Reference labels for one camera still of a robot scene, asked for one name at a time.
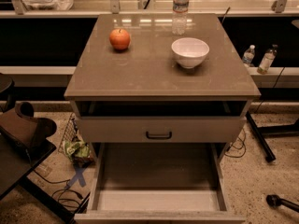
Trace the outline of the small bottle with green liquid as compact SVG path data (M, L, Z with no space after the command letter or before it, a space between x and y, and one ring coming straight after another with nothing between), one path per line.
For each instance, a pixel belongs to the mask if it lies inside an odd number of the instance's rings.
M264 54L258 68L257 72L264 75L267 73L268 69L272 65L278 53L278 45L273 44Z

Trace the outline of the white bowl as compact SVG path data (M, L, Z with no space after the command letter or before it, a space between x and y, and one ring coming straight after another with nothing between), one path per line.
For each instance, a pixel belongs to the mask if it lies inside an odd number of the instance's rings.
M175 61L186 69L200 65L209 53L209 46L203 40L183 37L171 45Z

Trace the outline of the black caster leg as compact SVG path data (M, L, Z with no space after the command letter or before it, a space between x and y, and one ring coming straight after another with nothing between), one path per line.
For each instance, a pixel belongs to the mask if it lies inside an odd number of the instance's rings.
M293 203L291 201L288 201L286 199L282 199L279 196L272 194L272 195L267 195L266 196L266 202L268 203L269 206L271 207L279 207L281 205L299 213L299 205L296 203Z

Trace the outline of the small water bottle white label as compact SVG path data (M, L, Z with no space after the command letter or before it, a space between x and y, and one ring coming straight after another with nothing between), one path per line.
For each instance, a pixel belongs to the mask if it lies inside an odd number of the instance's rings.
M246 67L250 67L254 56L255 56L255 46L250 45L249 48L243 54L243 57L242 57L243 64Z

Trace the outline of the clear water bottle on cabinet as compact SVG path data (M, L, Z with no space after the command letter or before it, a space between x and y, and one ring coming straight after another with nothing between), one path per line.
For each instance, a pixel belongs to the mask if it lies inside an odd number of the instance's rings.
M173 0L172 33L183 35L187 26L189 0Z

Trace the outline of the red apple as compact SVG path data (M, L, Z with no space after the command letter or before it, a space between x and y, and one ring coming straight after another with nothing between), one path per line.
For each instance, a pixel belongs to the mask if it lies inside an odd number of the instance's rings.
M125 29L114 29L109 35L111 46L116 50L125 50L131 42L130 34Z

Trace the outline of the green snack bag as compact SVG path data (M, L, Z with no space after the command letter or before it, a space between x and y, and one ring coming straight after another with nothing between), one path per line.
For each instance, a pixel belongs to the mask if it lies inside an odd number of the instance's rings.
M89 145L83 141L63 141L65 156L72 163L91 163L93 157Z

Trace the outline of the blue tape cross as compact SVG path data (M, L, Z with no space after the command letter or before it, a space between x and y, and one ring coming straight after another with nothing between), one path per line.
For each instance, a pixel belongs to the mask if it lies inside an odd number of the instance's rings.
M75 166L74 169L75 169L74 176L67 182L67 184L65 186L67 189L70 189L76 182L78 182L81 187L86 186L86 181L85 181L85 178L83 176L85 168Z

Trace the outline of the black chair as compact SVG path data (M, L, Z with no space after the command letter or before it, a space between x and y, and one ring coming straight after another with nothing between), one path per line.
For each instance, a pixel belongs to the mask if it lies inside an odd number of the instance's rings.
M0 148L0 199L3 199L16 186L20 185L47 206L65 224L70 224L74 215L27 177L56 149L56 146L45 139L39 147L31 151L24 143L2 131Z

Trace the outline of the black stand leg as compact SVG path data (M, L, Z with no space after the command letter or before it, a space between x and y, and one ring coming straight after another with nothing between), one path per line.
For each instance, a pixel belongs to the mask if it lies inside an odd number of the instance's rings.
M251 116L250 112L246 114L247 121L253 133L257 137L260 145L265 154L265 160L267 162L272 162L276 159L275 154L271 150L270 146L268 146L265 138L268 136L284 136L284 135L298 135L299 134L299 119L294 124L289 125L278 125L278 126L266 126L266 127L258 127Z

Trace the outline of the grey middle drawer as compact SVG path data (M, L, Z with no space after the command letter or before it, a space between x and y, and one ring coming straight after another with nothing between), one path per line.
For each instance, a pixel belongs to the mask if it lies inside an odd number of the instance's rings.
M91 143L230 143L246 118L239 117L82 117L76 119L85 142ZM150 140L146 132L168 133L168 140Z

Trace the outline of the grey drawer cabinet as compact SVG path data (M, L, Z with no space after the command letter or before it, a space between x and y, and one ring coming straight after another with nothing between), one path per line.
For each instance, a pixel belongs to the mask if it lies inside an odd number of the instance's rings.
M169 14L102 15L64 94L82 117L245 117L259 96L254 81L214 14L192 14L185 35L204 40L210 52L193 70L171 50L177 36ZM109 35L125 29L125 50Z

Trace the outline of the grey open bottom drawer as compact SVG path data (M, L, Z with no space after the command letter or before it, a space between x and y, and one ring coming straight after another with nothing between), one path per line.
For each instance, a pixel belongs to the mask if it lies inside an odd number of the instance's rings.
M243 224L212 144L103 144L78 224Z

